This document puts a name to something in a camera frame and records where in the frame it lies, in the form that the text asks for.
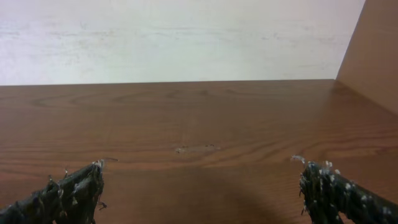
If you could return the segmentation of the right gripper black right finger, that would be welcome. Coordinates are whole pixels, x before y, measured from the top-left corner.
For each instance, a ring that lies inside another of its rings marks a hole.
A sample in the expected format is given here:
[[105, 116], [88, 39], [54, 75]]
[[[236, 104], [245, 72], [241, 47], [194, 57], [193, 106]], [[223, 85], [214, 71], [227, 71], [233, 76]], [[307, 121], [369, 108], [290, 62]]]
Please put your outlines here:
[[397, 204], [343, 177], [333, 163], [308, 161], [300, 155], [292, 160], [303, 164], [299, 195], [303, 195], [302, 213], [312, 223], [343, 223], [341, 215], [353, 223], [397, 224]]

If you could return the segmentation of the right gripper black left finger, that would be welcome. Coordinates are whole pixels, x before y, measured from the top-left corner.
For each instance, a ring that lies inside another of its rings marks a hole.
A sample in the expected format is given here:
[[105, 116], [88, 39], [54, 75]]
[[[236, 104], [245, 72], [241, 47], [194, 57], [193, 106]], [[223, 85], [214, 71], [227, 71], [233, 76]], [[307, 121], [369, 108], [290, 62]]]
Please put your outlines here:
[[95, 223], [95, 211], [107, 207], [101, 201], [104, 164], [100, 159], [58, 181], [50, 177], [44, 188], [1, 209], [1, 223]]

